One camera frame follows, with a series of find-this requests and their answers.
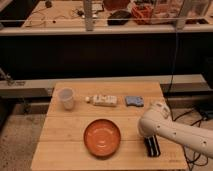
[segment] speckled floor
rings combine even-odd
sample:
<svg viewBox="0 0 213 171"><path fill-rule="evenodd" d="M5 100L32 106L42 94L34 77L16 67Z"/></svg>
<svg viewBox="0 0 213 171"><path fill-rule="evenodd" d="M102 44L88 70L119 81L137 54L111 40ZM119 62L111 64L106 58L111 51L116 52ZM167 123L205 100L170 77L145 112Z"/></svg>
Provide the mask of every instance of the speckled floor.
<svg viewBox="0 0 213 171"><path fill-rule="evenodd" d="M189 109L176 109L174 116ZM0 134L0 171L30 171L32 157L44 123L44 114L11 115ZM180 118L179 122L190 124L199 119L196 112ZM203 122L202 127L213 130L213 121ZM213 161L194 171L212 171Z"/></svg>

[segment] orange object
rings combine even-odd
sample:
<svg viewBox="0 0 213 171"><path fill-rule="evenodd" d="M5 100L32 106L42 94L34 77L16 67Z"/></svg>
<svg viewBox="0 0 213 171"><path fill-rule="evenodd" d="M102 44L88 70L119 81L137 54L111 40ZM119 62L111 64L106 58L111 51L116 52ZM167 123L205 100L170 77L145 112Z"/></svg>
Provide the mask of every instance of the orange object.
<svg viewBox="0 0 213 171"><path fill-rule="evenodd" d="M134 6L132 8L132 15L137 24L148 24L152 16L152 9L150 6Z"/></svg>
<svg viewBox="0 0 213 171"><path fill-rule="evenodd" d="M109 157L119 147L119 128L110 120L98 119L89 124L84 132L84 143L89 152L97 157Z"/></svg>
<svg viewBox="0 0 213 171"><path fill-rule="evenodd" d="M104 7L108 11L125 9L130 0L103 0Z"/></svg>

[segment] wooden table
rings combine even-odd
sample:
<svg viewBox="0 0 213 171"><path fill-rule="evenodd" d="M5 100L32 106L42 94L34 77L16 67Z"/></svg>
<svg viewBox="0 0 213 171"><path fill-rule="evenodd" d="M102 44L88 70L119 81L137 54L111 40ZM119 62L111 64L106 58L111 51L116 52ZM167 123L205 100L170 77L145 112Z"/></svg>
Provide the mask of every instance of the wooden table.
<svg viewBox="0 0 213 171"><path fill-rule="evenodd" d="M64 87L74 91L75 107L64 110L57 92ZM117 107L93 106L85 96L109 94L118 97ZM142 96L144 107L126 107L127 95ZM33 171L53 170L185 170L187 164L180 145L158 137L161 156L147 157L143 139L138 135L137 122L150 102L164 101L157 82L66 82L55 86L40 140L32 162ZM89 123L105 118L121 131L118 151L109 159L92 156L83 142Z"/></svg>
<svg viewBox="0 0 213 171"><path fill-rule="evenodd" d="M0 12L3 11L13 0L0 0Z"/></svg>
<svg viewBox="0 0 213 171"><path fill-rule="evenodd" d="M76 14L76 10L83 11L83 1L52 1L52 7L46 8L45 1L40 1L22 27L85 27L85 21ZM95 27L107 27L107 18L113 11L98 13L98 19L94 19ZM213 24L210 15L213 13L213 2L205 16L209 24ZM130 20L125 24L127 26L138 26Z"/></svg>

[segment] cable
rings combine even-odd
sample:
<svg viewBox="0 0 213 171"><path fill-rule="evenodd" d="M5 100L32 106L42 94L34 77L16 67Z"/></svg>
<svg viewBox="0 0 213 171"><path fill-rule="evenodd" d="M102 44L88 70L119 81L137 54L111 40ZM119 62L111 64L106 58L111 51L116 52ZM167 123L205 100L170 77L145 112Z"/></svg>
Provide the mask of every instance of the cable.
<svg viewBox="0 0 213 171"><path fill-rule="evenodd" d="M189 111L187 111L187 112L184 112L183 114L177 116L173 121L177 121L179 118L181 118L181 117L183 117L183 116L185 116L185 115L187 115L187 114L193 112L194 110L195 110L195 109L191 109L191 110L189 110Z"/></svg>
<svg viewBox="0 0 213 171"><path fill-rule="evenodd" d="M194 125L196 125L196 124L198 123L198 127L200 127L202 121L204 121L204 118L201 118L201 119L199 119L199 120L193 122L193 123L190 124L190 125L191 125L191 126L194 126ZM202 155L202 154L200 154L200 153L194 152L194 153L193 153L193 159L191 160L191 159L189 159L189 158L187 157L186 151L185 151L185 148L184 148L184 147L183 147L183 150L184 150L184 156L185 156L185 158L186 158L189 171L192 171L192 170L194 169L194 166L202 167L202 166L206 166L206 165L208 164L208 162L209 162L208 157L206 157L206 156L204 156L204 155ZM203 157L206 158L205 163L202 163L202 164L196 163L196 162L201 158L201 156L203 156Z"/></svg>
<svg viewBox="0 0 213 171"><path fill-rule="evenodd" d="M20 98L19 101L23 105L23 112L24 112L24 114L29 114L30 108L31 108L30 103L24 97Z"/></svg>
<svg viewBox="0 0 213 171"><path fill-rule="evenodd" d="M68 13L71 19L79 18L84 14L83 7L78 6L74 10L73 9L69 10Z"/></svg>
<svg viewBox="0 0 213 171"><path fill-rule="evenodd" d="M59 18L69 19L68 17L66 17L64 15L58 15L58 16L53 18L53 23L56 23L56 19L59 19Z"/></svg>
<svg viewBox="0 0 213 171"><path fill-rule="evenodd" d="M177 28L175 28L175 53L174 53L174 57L173 57L173 60L172 60L172 72L171 72L172 76L171 76L169 88L168 88L168 90L166 92L167 95L170 93L171 88L172 88L172 84L173 84L174 72L175 72L175 68L176 68L176 60L177 60L178 50L179 50L179 37L178 37ZM167 104L168 104L169 108L171 109L171 105L169 103L168 98L167 98ZM173 115L172 110L171 110L171 117L172 117L172 120L174 120L174 115Z"/></svg>
<svg viewBox="0 0 213 171"><path fill-rule="evenodd" d="M42 12L40 12L41 10L38 10L38 11L35 11L35 12L33 12L31 15L30 15L30 17L29 17L29 25L28 26L26 26L26 27L35 27L35 26L40 26L40 25L45 25L46 24L46 21L45 21L45 14L43 14ZM39 23L39 24L32 24L32 21L33 20L31 20L31 18L32 18L32 15L33 14L40 14L41 15L41 19L40 20L37 20L37 21L42 21L41 23Z"/></svg>
<svg viewBox="0 0 213 171"><path fill-rule="evenodd" d="M169 88L167 90L167 94L170 93L172 85L173 85L173 80L174 80L174 72L175 72L175 68L176 68L176 60L177 60L177 55L178 55L178 50L179 50L179 36L178 36L178 31L177 28L175 28L175 54L174 54L174 58L172 61L172 77L171 77L171 81L169 84Z"/></svg>

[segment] metal frame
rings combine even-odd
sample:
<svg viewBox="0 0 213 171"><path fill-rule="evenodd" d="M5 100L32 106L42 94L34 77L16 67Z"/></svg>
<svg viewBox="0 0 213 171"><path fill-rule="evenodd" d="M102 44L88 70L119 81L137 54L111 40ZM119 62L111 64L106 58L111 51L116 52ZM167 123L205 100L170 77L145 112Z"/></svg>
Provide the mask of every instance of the metal frame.
<svg viewBox="0 0 213 171"><path fill-rule="evenodd" d="M193 3L193 0L184 1L182 9L179 14L179 18L177 19L177 22L176 22L177 29L183 29L185 27L186 18L190 8L192 7L192 3Z"/></svg>
<svg viewBox="0 0 213 171"><path fill-rule="evenodd" d="M93 19L92 19L92 0L83 0L84 15L85 15L85 28L86 31L93 31Z"/></svg>
<svg viewBox="0 0 213 171"><path fill-rule="evenodd" d="M213 25L191 24L176 30L172 25L145 25L143 27L98 27L93 31L85 28L4 28L0 36L36 36L36 35L97 35L97 34L152 34L152 33L199 33L213 32Z"/></svg>
<svg viewBox="0 0 213 171"><path fill-rule="evenodd" d="M0 22L0 30L4 28L3 24Z"/></svg>
<svg viewBox="0 0 213 171"><path fill-rule="evenodd" d="M9 74L6 74L1 67L0 67L0 78L3 78L5 81L7 81L7 85L9 86L11 86L14 83L12 77Z"/></svg>
<svg viewBox="0 0 213 171"><path fill-rule="evenodd" d="M57 82L75 81L157 81L164 93L168 91L171 75L167 76L137 76L137 77L105 77L105 78L77 78L77 79L44 79L44 80L16 80L9 86L6 81L0 81L0 97L2 98L33 98L51 97ZM206 92L212 91L202 75L175 75L170 92Z"/></svg>

